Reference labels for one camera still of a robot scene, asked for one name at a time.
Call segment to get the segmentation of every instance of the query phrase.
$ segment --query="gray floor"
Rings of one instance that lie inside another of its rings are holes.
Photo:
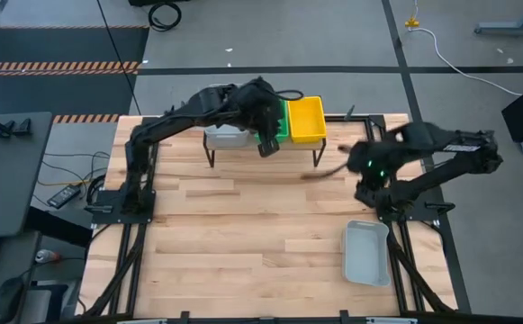
[[[103,0],[109,24],[144,24],[143,9]],[[410,66],[444,64],[432,39],[404,28],[412,0],[391,0]],[[89,0],[9,0],[0,25],[101,25]],[[385,66],[397,61],[381,2],[377,0],[193,0],[181,3],[184,20],[174,31],[151,31],[145,68],[263,66]],[[523,38],[475,36],[478,22],[516,21],[523,0],[419,0],[421,27],[437,34],[442,54],[459,66],[523,66]],[[144,114],[162,113],[203,86],[242,83],[256,75],[138,76],[135,94]],[[322,95],[329,113],[408,113],[399,74],[270,74],[276,88]],[[523,92],[523,74],[482,75]],[[523,316],[523,155],[511,142],[500,111],[514,97],[459,75],[413,75],[424,120],[448,129],[493,129],[505,162],[493,175],[466,175],[443,186],[457,252],[475,313]],[[114,124],[56,125],[54,153],[109,151]],[[48,158],[84,176],[88,158]],[[42,182],[74,181],[43,168]],[[38,187],[46,199],[57,188]]]

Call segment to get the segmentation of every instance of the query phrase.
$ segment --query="black floor mat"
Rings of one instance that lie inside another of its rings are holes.
[[[149,28],[111,28],[123,61],[141,61]],[[0,62],[117,61],[105,28],[0,28]]]
[[[130,103],[124,74],[0,76],[0,113],[128,114]]]

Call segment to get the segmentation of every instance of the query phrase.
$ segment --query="cable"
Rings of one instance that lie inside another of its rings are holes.
[[[87,311],[87,307],[85,306],[85,303],[81,301],[81,297],[77,296],[77,302],[79,303],[79,305],[81,305],[81,307],[83,307],[83,314],[85,314],[85,312]]]
[[[422,221],[421,223],[423,225],[429,227],[430,229],[434,230],[439,235],[439,237],[441,237],[441,246],[443,248],[443,253],[446,255],[447,254],[446,243],[445,243],[445,240],[443,239],[443,233],[441,232],[441,229],[439,228],[439,226],[437,226],[433,223],[427,223],[425,221]]]
[[[55,186],[55,185],[82,185],[83,183],[85,184],[89,184],[91,181],[89,180],[85,180],[84,182],[81,182],[81,181],[68,181],[68,182],[60,182],[60,183],[52,183],[52,184],[46,184],[46,183],[43,183],[41,182],[40,180],[37,180],[37,183],[39,185],[44,185],[44,186]]]
[[[85,176],[85,179],[87,179],[87,176],[90,176],[89,181],[92,181],[92,180],[93,180],[93,173],[94,173],[93,168],[95,167],[95,166],[94,166],[94,163],[95,163],[95,157],[98,157],[97,154],[99,154],[99,153],[101,153],[101,154],[107,154],[107,153],[102,152],[102,151],[97,151],[97,152],[95,152],[95,153],[93,154],[93,156],[91,157],[91,172],[89,173],[90,175],[86,175],[86,176]]]
[[[100,230],[98,230],[92,237],[91,239],[89,240],[89,244],[87,244],[87,249],[85,251],[85,256],[89,256],[89,248],[91,247],[91,244],[93,244],[93,241],[95,239],[97,239],[97,237],[99,235],[101,235],[101,233],[105,232],[105,230],[109,229],[109,227],[111,226],[111,224],[105,224],[105,226],[103,226]]]
[[[105,175],[100,175],[91,181],[89,188],[87,189],[86,201],[87,204],[93,204],[93,196],[96,191],[98,191],[105,183]]]
[[[42,264],[33,264],[31,267],[29,267],[29,269],[23,271],[21,274],[17,275],[16,277],[21,277],[25,274],[27,274],[28,272],[30,272],[31,270],[35,269],[35,268],[38,268],[40,266],[45,266],[45,265],[48,265],[48,264],[51,264],[51,263],[61,263],[61,262],[65,262],[65,261],[68,261],[68,260],[83,260],[85,261],[84,258],[82,257],[64,257],[64,258],[61,258],[60,260],[51,260],[51,261],[48,261],[48,262],[45,262],[45,263],[42,263]]]
[[[82,178],[81,175],[78,175],[78,174],[76,174],[75,172],[73,172],[73,171],[71,171],[71,170],[67,170],[67,169],[65,169],[64,167],[60,167],[60,166],[52,166],[52,165],[50,165],[49,163],[47,163],[47,162],[45,162],[45,161],[41,161],[41,163],[44,164],[44,165],[47,166],[47,167],[54,168],[54,169],[57,169],[57,170],[62,170],[62,171],[65,171],[65,172],[69,172],[70,174],[76,176],[77,178],[79,178],[79,180],[81,180],[81,184],[82,184],[82,185],[84,186],[84,188],[85,188],[84,192],[87,191],[87,184],[86,184],[86,182],[85,182],[85,179]]]
[[[109,34],[109,39],[111,40],[111,44],[113,45],[113,50],[115,51],[115,55],[117,55],[117,59],[119,60],[119,65],[121,67],[121,70],[123,71],[123,75],[127,79],[127,85],[129,85],[129,90],[131,90],[131,96],[133,97],[133,102],[135,103],[135,108],[137,108],[137,113],[139,116],[141,116],[141,109],[139,108],[139,103],[137,102],[137,96],[135,96],[135,90],[133,89],[133,85],[131,84],[131,81],[129,80],[129,77],[127,76],[127,71],[125,70],[125,67],[123,66],[123,60],[121,59],[121,55],[119,54],[119,51],[117,50],[117,45],[115,45],[115,40],[113,39],[113,35],[111,34],[111,31],[109,31],[109,24],[107,23],[107,19],[105,18],[105,12],[103,11],[103,7],[101,6],[101,3],[99,0],[97,0],[97,5],[99,6],[99,11],[101,12],[101,17],[103,17],[103,22],[105,24],[105,29],[107,30],[107,33]]]
[[[106,169],[107,169],[106,167],[99,167],[99,168],[93,170],[93,173],[98,172],[98,171],[101,171],[101,170],[106,170]]]
[[[282,96],[281,94],[298,94],[299,96],[297,97],[294,97],[294,98],[287,98],[285,96]],[[281,100],[285,100],[285,101],[298,101],[298,100],[302,100],[303,97],[305,96],[305,94],[303,94],[303,92],[299,91],[299,90],[281,90],[281,91],[275,91],[273,93],[273,95],[275,95],[277,98],[281,99]]]
[[[415,12],[411,14],[410,21],[416,21],[417,14],[419,13],[419,6],[417,5],[417,0],[413,0],[413,5],[415,5]]]
[[[97,153],[103,153],[106,155],[106,157],[104,156],[96,156],[95,154]],[[76,153],[76,154],[53,154],[53,153],[45,153],[44,155],[46,156],[50,156],[50,157],[97,157],[97,158],[109,158],[110,155],[109,153],[107,152],[102,152],[102,151],[97,151],[95,152],[95,154],[88,154],[88,153]]]
[[[157,9],[159,9],[160,7],[162,7],[164,5],[172,8],[177,13],[177,18],[171,24],[162,23],[158,18],[153,17],[153,15],[157,11]],[[181,8],[179,8],[179,6],[177,4],[170,3],[170,2],[162,2],[159,4],[155,4],[151,7],[151,9],[149,9],[149,12],[148,12],[149,26],[151,26],[151,29],[156,32],[170,31],[170,30],[174,29],[181,22],[181,15],[182,15]]]
[[[417,6],[417,0],[414,0],[414,4],[415,4],[415,14],[413,15],[413,18],[417,18],[417,14],[419,13],[419,7]],[[489,81],[489,80],[485,80],[484,78],[480,78],[480,77],[477,77],[477,76],[470,76],[468,74],[466,74],[465,72],[461,71],[460,69],[458,69],[457,67],[454,67],[453,64],[449,63],[448,60],[446,60],[443,55],[441,55],[441,53],[439,52],[439,48],[437,46],[437,36],[435,35],[435,33],[433,33],[432,31],[430,31],[429,29],[425,29],[425,28],[408,28],[408,31],[409,32],[425,32],[425,33],[428,33],[429,35],[431,35],[431,37],[433,37],[433,45],[435,47],[435,53],[437,54],[437,56],[442,60],[444,61],[450,68],[452,68],[455,72],[459,73],[460,75],[464,76],[464,77],[467,77],[467,78],[470,78],[470,79],[473,79],[473,80],[477,80],[477,81],[481,81],[481,82],[484,82],[490,86],[495,86],[497,88],[499,88],[500,90],[503,90],[504,92],[510,94],[510,95],[517,95],[517,96],[520,96],[520,95],[523,95],[523,94],[520,94],[520,93],[516,93],[516,92],[513,92],[507,88],[504,88],[503,86],[501,85],[498,85],[496,83],[493,83],[492,81]]]
[[[33,198],[37,199],[39,203],[42,203],[45,206],[50,207],[48,203],[45,203],[43,200],[41,200],[38,196],[35,195],[35,193],[33,194]]]

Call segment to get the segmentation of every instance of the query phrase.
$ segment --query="gray tray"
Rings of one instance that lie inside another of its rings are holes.
[[[351,283],[386,286],[387,234],[382,223],[352,220],[343,231],[343,275]]]

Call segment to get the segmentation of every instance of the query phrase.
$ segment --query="small can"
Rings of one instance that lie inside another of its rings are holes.
[[[55,253],[53,251],[42,249],[39,252],[37,252],[37,255],[35,256],[35,262],[37,263],[49,263],[58,261],[61,259],[61,256],[59,253]]]

